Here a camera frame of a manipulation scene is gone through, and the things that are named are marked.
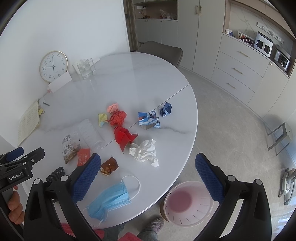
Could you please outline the person's left hand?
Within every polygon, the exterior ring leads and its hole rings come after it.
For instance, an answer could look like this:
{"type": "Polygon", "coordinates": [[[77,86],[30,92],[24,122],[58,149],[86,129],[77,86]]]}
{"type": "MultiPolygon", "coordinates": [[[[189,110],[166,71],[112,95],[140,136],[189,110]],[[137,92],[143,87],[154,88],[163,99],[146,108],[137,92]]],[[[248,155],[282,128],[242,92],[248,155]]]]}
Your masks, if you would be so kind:
{"type": "Polygon", "coordinates": [[[9,219],[16,225],[23,223],[25,218],[25,213],[23,211],[23,206],[20,203],[20,195],[17,192],[18,187],[13,187],[13,194],[8,201],[8,207],[10,209],[9,219]]]}

